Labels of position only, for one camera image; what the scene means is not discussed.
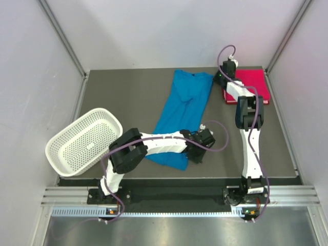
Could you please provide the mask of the blue t-shirt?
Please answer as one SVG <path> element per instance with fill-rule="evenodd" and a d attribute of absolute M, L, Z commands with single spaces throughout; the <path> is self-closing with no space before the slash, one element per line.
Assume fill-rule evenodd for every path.
<path fill-rule="evenodd" d="M 175 70 L 169 97 L 152 133 L 198 130 L 210 96 L 212 78 L 204 72 Z"/>

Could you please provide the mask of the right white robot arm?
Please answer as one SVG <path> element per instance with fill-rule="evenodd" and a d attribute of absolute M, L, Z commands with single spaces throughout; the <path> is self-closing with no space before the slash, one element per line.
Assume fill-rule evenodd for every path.
<path fill-rule="evenodd" d="M 235 125 L 240 131 L 243 144 L 243 171 L 239 197 L 242 202 L 250 203 L 264 194 L 265 175 L 263 174 L 259 139 L 264 123 L 263 98 L 252 86 L 246 86 L 235 77 L 237 61 L 228 58 L 218 66 L 213 82 L 231 95 L 237 102 Z"/>

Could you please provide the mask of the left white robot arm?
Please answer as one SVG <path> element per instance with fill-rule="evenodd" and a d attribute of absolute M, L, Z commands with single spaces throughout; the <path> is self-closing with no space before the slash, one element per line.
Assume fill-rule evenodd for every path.
<path fill-rule="evenodd" d="M 189 161 L 201 163 L 214 143 L 215 138 L 209 129 L 146 134 L 132 128 L 109 146 L 109 153 L 105 155 L 108 161 L 106 171 L 98 185 L 98 197 L 105 203 L 113 202 L 124 175 L 133 171 L 146 157 L 160 165 L 184 171 Z"/>

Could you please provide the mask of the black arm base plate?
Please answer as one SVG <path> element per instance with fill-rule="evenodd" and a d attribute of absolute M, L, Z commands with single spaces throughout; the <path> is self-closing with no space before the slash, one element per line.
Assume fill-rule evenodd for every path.
<path fill-rule="evenodd" d="M 221 184 L 150 184 L 127 183 L 114 195 L 101 188 L 89 193 L 88 205 L 119 206 L 125 212 L 227 212 L 231 206 L 246 205 L 240 200 L 240 188 Z"/>

